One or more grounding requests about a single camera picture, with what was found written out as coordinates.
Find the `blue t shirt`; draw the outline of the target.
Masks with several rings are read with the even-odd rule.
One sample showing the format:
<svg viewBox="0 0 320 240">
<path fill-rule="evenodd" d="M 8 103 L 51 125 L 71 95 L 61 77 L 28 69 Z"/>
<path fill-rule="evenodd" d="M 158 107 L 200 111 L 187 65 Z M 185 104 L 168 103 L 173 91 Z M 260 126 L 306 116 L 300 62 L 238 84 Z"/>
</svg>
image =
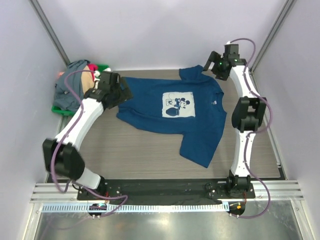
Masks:
<svg viewBox="0 0 320 240">
<path fill-rule="evenodd" d="M 207 168 L 224 133 L 224 92 L 201 65 L 178 74 L 178 80 L 126 77 L 133 98 L 116 116 L 139 130 L 182 135 L 179 154 Z"/>
</svg>

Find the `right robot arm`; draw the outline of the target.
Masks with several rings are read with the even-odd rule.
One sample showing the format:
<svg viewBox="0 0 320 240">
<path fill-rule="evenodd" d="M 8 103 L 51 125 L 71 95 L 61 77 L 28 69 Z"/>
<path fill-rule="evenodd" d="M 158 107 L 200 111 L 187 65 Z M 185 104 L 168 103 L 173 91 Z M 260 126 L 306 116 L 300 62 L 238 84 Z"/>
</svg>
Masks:
<svg viewBox="0 0 320 240">
<path fill-rule="evenodd" d="M 224 53 L 212 51 L 204 70 L 210 69 L 219 80 L 231 79 L 238 102 L 231 116 L 236 133 L 234 160 L 225 183 L 208 183 L 205 187 L 211 199 L 254 198 L 250 161 L 257 131 L 262 125 L 267 100 L 256 90 L 248 70 L 247 61 L 240 57 L 238 44 L 228 42 Z"/>
</svg>

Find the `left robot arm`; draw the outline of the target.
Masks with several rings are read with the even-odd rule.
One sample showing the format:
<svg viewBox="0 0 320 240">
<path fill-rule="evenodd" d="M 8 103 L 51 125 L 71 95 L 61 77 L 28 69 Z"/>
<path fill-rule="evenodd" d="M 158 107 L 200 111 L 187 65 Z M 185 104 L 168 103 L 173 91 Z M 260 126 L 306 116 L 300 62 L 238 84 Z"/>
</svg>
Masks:
<svg viewBox="0 0 320 240">
<path fill-rule="evenodd" d="M 60 133 L 43 142 L 45 168 L 60 192 L 64 190 L 58 183 L 58 176 L 84 188 L 95 200 L 101 200 L 107 192 L 106 180 L 86 167 L 79 150 L 93 123 L 106 110 L 132 99 L 133 94 L 124 77 L 107 69 L 100 73 L 83 98 L 69 85 L 67 77 L 64 85 L 80 107 Z"/>
</svg>

